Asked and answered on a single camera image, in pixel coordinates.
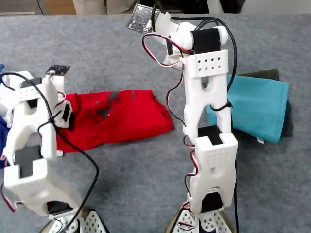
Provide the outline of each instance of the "red t-shirt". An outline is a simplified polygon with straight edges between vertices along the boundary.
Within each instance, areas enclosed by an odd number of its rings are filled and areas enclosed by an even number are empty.
[[[152,90],[125,90],[89,94],[68,94],[74,121],[72,129],[60,132],[82,150],[102,143],[125,142],[157,136],[173,130],[165,106]],[[75,150],[57,136],[57,149]]]

